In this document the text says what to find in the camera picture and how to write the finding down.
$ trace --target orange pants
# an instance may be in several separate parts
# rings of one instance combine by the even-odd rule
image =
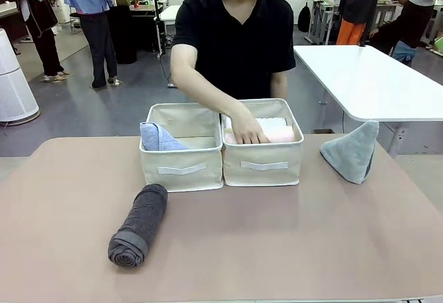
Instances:
[[[337,45],[358,45],[363,32],[365,24],[353,24],[342,19]]]

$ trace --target man in black shirt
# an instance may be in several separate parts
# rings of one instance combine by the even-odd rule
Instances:
[[[240,144],[266,143],[238,100],[286,98],[293,56],[293,11],[285,0],[185,0],[171,54],[174,84],[229,116]]]

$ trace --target black bag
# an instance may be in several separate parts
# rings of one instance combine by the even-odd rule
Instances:
[[[303,7],[302,11],[300,11],[300,14],[298,15],[298,29],[301,32],[308,32],[309,31],[309,24],[311,23],[311,10],[309,7],[306,6]]]

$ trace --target black polo shirt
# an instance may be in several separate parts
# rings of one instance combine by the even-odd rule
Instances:
[[[285,0],[257,0],[241,25],[222,0],[185,0],[174,45],[198,50],[196,70],[236,99],[271,97],[271,75],[296,66],[293,11]]]

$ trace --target white cylindrical appliance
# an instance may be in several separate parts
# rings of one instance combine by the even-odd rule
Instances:
[[[20,125],[40,114],[39,106],[9,42],[0,28],[0,125]]]

